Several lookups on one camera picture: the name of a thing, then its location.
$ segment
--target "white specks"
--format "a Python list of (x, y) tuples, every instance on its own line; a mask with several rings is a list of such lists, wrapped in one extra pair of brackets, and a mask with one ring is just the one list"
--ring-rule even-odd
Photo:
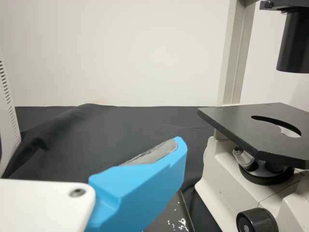
[(182, 231), (183, 229), (185, 229), (187, 232), (189, 232), (187, 226), (186, 226), (186, 221), (184, 218), (180, 219), (179, 222), (182, 224), (181, 226), (179, 226), (178, 228)]

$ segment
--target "microscope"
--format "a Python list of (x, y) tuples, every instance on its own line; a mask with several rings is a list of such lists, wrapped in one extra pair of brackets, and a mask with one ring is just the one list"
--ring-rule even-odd
[[(287, 14), (277, 70), (309, 73), (309, 1), (267, 0), (260, 9)], [(224, 56), (231, 57), (230, 47)], [(198, 115), (215, 133), (195, 188), (222, 231), (308, 232), (309, 113), (283, 103), (230, 101), (200, 108)]]

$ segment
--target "black knob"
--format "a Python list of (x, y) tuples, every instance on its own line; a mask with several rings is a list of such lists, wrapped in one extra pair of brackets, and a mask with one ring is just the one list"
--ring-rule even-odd
[(238, 232), (279, 232), (275, 218), (263, 208), (238, 213), (236, 224)]
[(269, 170), (271, 173), (281, 173), (284, 170), (284, 165), (282, 164), (276, 164), (271, 162), (266, 162), (265, 167), (267, 170)]
[(274, 3), (272, 1), (267, 1), (264, 3), (265, 9), (271, 9), (274, 7)]

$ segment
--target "blue plastic part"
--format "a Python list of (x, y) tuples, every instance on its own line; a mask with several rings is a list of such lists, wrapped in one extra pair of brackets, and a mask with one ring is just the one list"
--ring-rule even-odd
[(116, 166), (89, 177), (96, 204), (86, 232), (141, 232), (164, 210), (183, 183), (187, 145), (150, 164)]

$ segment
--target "screw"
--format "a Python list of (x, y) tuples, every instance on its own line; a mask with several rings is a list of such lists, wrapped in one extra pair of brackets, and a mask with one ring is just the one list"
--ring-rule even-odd
[(70, 192), (70, 197), (80, 197), (86, 193), (86, 190), (77, 188)]

